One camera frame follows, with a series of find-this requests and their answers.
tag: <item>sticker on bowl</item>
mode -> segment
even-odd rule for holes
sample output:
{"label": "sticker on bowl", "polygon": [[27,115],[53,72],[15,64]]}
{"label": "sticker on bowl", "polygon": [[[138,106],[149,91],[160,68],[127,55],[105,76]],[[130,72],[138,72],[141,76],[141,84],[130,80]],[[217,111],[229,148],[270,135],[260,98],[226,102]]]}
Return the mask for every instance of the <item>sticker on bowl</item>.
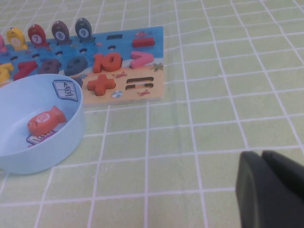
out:
{"label": "sticker on bowl", "polygon": [[57,96],[62,100],[72,100],[78,102],[75,85],[69,80],[54,80],[53,86]]}
{"label": "sticker on bowl", "polygon": [[31,147],[33,145],[36,145],[44,140],[46,140],[47,138],[51,137],[53,134],[55,134],[56,131],[50,131],[49,133],[45,134],[45,135],[41,135],[41,136],[33,136],[30,135],[29,137],[27,137],[27,142],[30,143],[31,145],[28,147]]}

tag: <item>bowl rim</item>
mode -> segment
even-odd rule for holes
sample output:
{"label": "bowl rim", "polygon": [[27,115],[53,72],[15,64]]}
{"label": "bowl rim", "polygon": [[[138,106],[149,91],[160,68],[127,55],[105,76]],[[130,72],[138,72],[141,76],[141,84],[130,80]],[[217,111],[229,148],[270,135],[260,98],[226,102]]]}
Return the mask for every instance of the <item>bowl rim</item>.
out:
{"label": "bowl rim", "polygon": [[[59,77],[59,78],[62,78],[62,79],[68,78],[68,79],[71,80],[71,81],[74,83],[74,85],[77,86],[77,87],[79,88],[79,90],[80,90],[80,95],[81,95],[81,97],[80,97],[80,99],[78,100],[78,101],[79,101],[79,106],[78,106],[76,112],[74,113],[74,115],[72,116],[72,118],[70,119],[70,121],[68,121],[67,124],[64,125],[64,127],[62,127],[61,129],[59,129],[59,130],[56,132],[56,134],[57,134],[58,132],[60,132],[60,131],[61,131],[63,128],[65,128],[66,126],[68,127],[68,126],[71,124],[72,120],[75,119],[75,118],[77,118],[77,115],[78,115],[79,112],[83,109],[82,106],[83,106],[84,96],[83,96],[82,88],[80,87],[80,85],[78,84],[78,82],[75,81],[73,78],[71,78],[71,77],[69,77],[69,76],[66,76],[66,75],[59,75],[59,74],[40,74],[40,75],[36,74],[36,75],[32,75],[32,76],[27,76],[27,77],[21,78],[21,79],[19,79],[18,81],[19,81],[19,83],[20,83],[21,81],[25,81],[25,80],[27,80],[27,79],[30,78],[30,77],[41,77],[41,76],[47,76],[47,77],[55,76],[55,77],[57,77],[57,78]],[[13,83],[14,83],[14,82],[11,82],[11,83],[5,85],[4,87],[10,86],[10,85],[12,85]],[[48,143],[48,140],[49,140],[50,138],[52,138],[52,136],[54,136],[54,135],[55,135],[55,134],[51,135],[47,140],[43,140],[42,142],[39,142],[38,144],[36,144],[36,145],[35,145],[35,149],[39,149],[39,147],[44,146],[44,144],[45,144],[45,143]],[[10,154],[7,154],[7,155],[1,155],[1,154],[0,154],[0,158],[15,156],[15,155],[20,154],[20,153],[30,152],[32,149],[33,149],[32,147],[28,147],[28,148],[25,148],[25,149],[23,149],[23,150],[20,150],[20,151],[14,152],[14,153],[10,153]]]}

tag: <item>number puzzle board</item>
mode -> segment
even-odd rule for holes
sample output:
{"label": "number puzzle board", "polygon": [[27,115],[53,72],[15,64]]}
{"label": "number puzzle board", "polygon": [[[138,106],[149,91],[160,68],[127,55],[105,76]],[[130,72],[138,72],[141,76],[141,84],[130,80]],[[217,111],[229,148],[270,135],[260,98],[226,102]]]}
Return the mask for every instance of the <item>number puzzle board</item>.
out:
{"label": "number puzzle board", "polygon": [[[161,100],[163,97],[163,27],[140,28],[124,31],[92,34],[93,42],[81,43],[78,36],[72,36],[71,44],[57,45],[55,39],[47,39],[48,47],[35,48],[31,42],[27,42],[27,50],[14,51],[11,45],[6,45],[8,51],[0,54],[0,63],[12,63],[14,69],[10,72],[10,79],[1,83],[0,87],[13,82],[13,76],[19,72],[18,64],[34,60],[38,67],[28,76],[37,74],[42,64],[49,59],[57,59],[61,63],[59,74],[65,75],[67,62],[74,57],[85,57],[88,64],[85,70],[69,76],[79,82],[81,78],[84,94],[84,106],[102,106],[114,104],[128,104]],[[132,41],[137,38],[153,37],[155,44],[145,47],[133,47]],[[130,68],[132,51],[140,51],[153,54],[154,61],[138,68]],[[102,70],[101,73],[93,73],[93,65],[96,54],[119,52],[122,59],[122,67],[113,72]],[[96,96],[94,91],[89,91],[87,83],[96,80],[100,74],[115,81],[114,89],[107,89],[102,96]]]}

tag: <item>equals sign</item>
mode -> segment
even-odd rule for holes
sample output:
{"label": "equals sign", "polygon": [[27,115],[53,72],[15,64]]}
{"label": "equals sign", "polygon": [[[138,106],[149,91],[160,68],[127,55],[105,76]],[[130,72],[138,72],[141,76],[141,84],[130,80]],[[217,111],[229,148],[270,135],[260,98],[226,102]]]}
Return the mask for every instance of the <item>equals sign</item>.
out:
{"label": "equals sign", "polygon": [[142,88],[152,88],[153,83],[146,83],[154,81],[154,77],[139,77],[139,78],[130,78],[127,80],[127,84],[132,83],[132,85],[127,85],[125,87],[128,89],[142,89]]}

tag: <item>blue board background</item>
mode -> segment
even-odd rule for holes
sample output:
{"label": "blue board background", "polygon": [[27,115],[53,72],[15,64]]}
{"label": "blue board background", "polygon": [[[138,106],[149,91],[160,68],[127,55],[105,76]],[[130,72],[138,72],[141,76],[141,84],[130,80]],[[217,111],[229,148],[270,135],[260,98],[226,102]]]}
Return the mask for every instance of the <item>blue board background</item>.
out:
{"label": "blue board background", "polygon": [[[155,45],[147,46],[147,47],[132,47],[132,40],[136,37],[135,34],[137,32],[147,33],[144,37],[154,37]],[[117,39],[108,39],[107,37],[110,35],[122,34],[122,38]],[[113,31],[106,33],[97,33],[93,34],[95,37],[94,42],[90,43],[80,43],[80,39],[78,36],[72,36],[70,39],[72,43],[69,45],[57,45],[57,41],[52,39],[47,39],[47,42],[50,43],[49,47],[42,48],[34,48],[34,45],[31,42],[27,42],[28,49],[14,51],[13,46],[10,44],[6,44],[8,51],[0,54],[0,63],[12,63],[14,66],[14,70],[10,72],[10,79],[13,79],[13,76],[19,71],[18,63],[27,62],[35,60],[38,64],[38,67],[32,71],[30,75],[37,74],[37,70],[41,68],[41,65],[44,61],[48,59],[58,59],[61,63],[60,71],[66,69],[67,62],[76,56],[84,56],[88,61],[88,68],[92,67],[94,64],[94,55],[95,54],[103,54],[106,55],[111,52],[119,52],[123,58],[123,61],[131,59],[131,52],[142,51],[147,53],[152,53],[154,58],[163,58],[163,27],[150,27],[150,28],[139,28],[139,29],[131,29],[131,30],[123,30],[123,31]],[[115,49],[108,49],[109,46],[116,46]],[[86,48],[86,52],[80,53],[79,51]],[[62,51],[62,55],[56,55],[57,52]]]}

